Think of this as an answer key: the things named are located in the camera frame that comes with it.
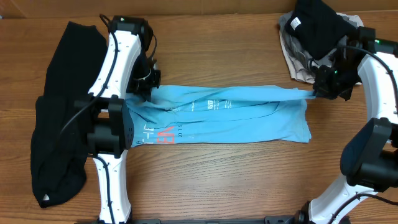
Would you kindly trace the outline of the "light blue printed t-shirt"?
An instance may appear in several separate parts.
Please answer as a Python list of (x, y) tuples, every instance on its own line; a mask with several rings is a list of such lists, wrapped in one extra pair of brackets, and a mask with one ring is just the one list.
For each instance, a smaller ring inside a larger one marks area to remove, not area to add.
[(143, 144), (309, 142), (312, 91), (278, 86), (210, 88), (162, 85), (150, 101), (132, 94), (132, 146)]

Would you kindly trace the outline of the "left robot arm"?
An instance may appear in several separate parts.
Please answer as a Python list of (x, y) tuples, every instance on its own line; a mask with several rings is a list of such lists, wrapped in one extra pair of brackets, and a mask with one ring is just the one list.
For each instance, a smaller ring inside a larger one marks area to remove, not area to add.
[(146, 54), (155, 35), (143, 18), (100, 18), (109, 32), (108, 50), (87, 96), (75, 102), (75, 118), (98, 174), (101, 211), (96, 222), (131, 223), (126, 159), (134, 126), (126, 97), (131, 93), (149, 101), (152, 89), (160, 85), (156, 60)]

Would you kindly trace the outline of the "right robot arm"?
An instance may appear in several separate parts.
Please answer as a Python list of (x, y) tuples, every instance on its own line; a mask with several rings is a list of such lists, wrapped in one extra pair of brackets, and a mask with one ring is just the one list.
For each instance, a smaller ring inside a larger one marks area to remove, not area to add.
[(349, 223), (348, 213), (367, 198), (395, 204), (378, 194), (397, 187), (397, 151), (384, 150), (397, 147), (397, 42), (358, 27), (332, 58), (331, 67), (316, 69), (315, 96), (348, 100), (360, 82), (368, 121), (343, 149), (338, 178), (286, 223)]

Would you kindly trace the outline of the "beige folded garment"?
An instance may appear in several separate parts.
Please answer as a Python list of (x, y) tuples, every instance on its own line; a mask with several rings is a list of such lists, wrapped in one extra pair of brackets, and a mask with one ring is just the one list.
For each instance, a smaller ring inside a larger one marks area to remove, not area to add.
[(279, 37), (282, 53), (292, 79), (299, 82), (314, 84), (315, 74), (310, 70), (310, 66), (319, 67), (320, 65), (326, 65), (331, 67), (333, 64), (331, 56), (336, 50), (333, 49), (320, 60), (314, 60), (310, 63), (313, 57), (302, 47), (297, 38), (288, 34), (284, 29), (284, 26), (288, 19), (291, 18), (292, 14), (293, 12), (290, 11), (279, 17)]

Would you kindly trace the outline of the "grey folded garment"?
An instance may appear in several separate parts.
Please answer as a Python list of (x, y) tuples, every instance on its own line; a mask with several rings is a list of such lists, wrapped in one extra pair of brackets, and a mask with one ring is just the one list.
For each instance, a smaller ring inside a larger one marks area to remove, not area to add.
[[(313, 58), (308, 51), (306, 51), (299, 40), (296, 37), (288, 34), (284, 29), (287, 21), (292, 17), (293, 11), (290, 11), (279, 17), (280, 26), (280, 42), (282, 47), (282, 52), (287, 61), (289, 72), (292, 77), (298, 77), (299, 74), (303, 76), (303, 80), (309, 79), (304, 78), (304, 76), (314, 77), (314, 74), (310, 71), (310, 59)], [(347, 15), (343, 13), (338, 14), (344, 21), (348, 22), (350, 25), (357, 27), (363, 27), (364, 24), (358, 15)], [(347, 41), (347, 35), (343, 36), (337, 43), (338, 45), (345, 45)], [(319, 67), (320, 65), (326, 65), (328, 67), (332, 66), (332, 61), (330, 60), (330, 55), (334, 53), (336, 49), (331, 50), (326, 56), (320, 60), (313, 60), (312, 66)]]

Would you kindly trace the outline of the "black t-shirt on left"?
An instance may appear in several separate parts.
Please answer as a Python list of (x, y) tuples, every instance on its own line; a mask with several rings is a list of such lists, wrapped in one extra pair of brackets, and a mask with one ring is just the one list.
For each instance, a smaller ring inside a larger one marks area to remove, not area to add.
[(69, 22), (47, 68), (30, 144), (32, 191), (42, 208), (69, 201), (86, 182), (88, 148), (76, 123), (62, 128), (75, 114), (75, 100), (94, 84), (106, 51), (95, 26)]

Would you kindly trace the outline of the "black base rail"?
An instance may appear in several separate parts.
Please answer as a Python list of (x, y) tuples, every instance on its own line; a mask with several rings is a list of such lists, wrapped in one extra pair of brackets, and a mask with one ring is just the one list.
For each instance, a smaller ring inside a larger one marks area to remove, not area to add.
[(129, 220), (131, 224), (289, 224), (293, 216), (268, 216), (260, 219), (221, 219), (221, 220)]

